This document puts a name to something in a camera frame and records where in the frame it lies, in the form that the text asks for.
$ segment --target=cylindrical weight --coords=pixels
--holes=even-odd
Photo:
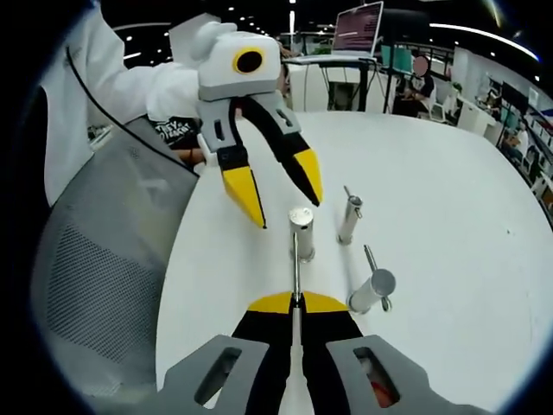
[[[296,207],[289,212],[290,240],[297,235],[297,256],[302,262],[309,262],[315,256],[313,245],[313,211],[307,207]]]
[[[346,203],[346,213],[340,231],[338,232],[338,242],[342,245],[350,245],[353,240],[353,230],[360,217],[360,208],[363,201],[358,196],[348,196]]]
[[[396,289],[396,278],[385,270],[377,269],[348,299],[347,306],[355,313],[365,314],[383,297],[388,297]]]

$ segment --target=laptop screen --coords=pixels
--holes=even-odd
[[[374,55],[384,2],[366,4],[338,15],[333,53]]]

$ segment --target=monitor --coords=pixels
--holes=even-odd
[[[382,45],[380,52],[382,54],[382,65],[388,67],[390,65],[391,48]],[[394,47],[394,69],[409,75],[413,73],[413,59],[409,49]]]
[[[373,57],[383,10],[384,2],[376,2],[338,14],[332,53]]]
[[[501,86],[501,98],[517,108],[523,116],[528,111],[528,97],[506,82]]]

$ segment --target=black ceiling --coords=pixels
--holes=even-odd
[[[495,4],[497,15],[490,4]],[[318,31],[318,25],[335,23],[336,15],[360,4],[360,0],[102,0],[105,20],[112,27],[145,22],[167,22],[176,25],[202,12],[219,16],[224,22],[235,22],[242,30],[255,31],[256,27],[270,35],[289,31],[289,12],[296,12],[296,30]],[[535,82],[550,96],[553,95],[553,45],[550,24],[543,14],[543,0],[385,0],[387,9],[421,10],[430,16],[431,22],[449,23],[481,29],[500,35],[529,48],[540,57],[540,62],[501,42],[481,35],[448,29],[421,30],[395,28],[402,38],[410,42],[429,43],[454,47],[454,42],[477,54],[495,59]],[[127,54],[143,53],[131,65],[155,64],[170,56],[168,37],[163,36],[168,27],[126,29],[118,33],[126,38]]]

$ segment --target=white table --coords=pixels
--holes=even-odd
[[[298,118],[325,192],[302,288],[345,302],[369,275],[369,243],[397,290],[391,313],[377,307],[355,317],[361,331],[424,367],[446,399],[497,410],[534,368],[553,323],[553,234],[531,191],[491,145],[459,129],[353,112]],[[217,168],[204,170],[163,287],[159,388],[174,364],[231,334],[251,302],[292,289],[287,213],[309,202],[253,126],[242,121],[239,129],[269,228],[257,229],[231,202]],[[335,243],[344,184],[365,201],[346,249]],[[297,370],[291,382],[302,383]],[[298,391],[281,413],[309,413],[305,387]]]

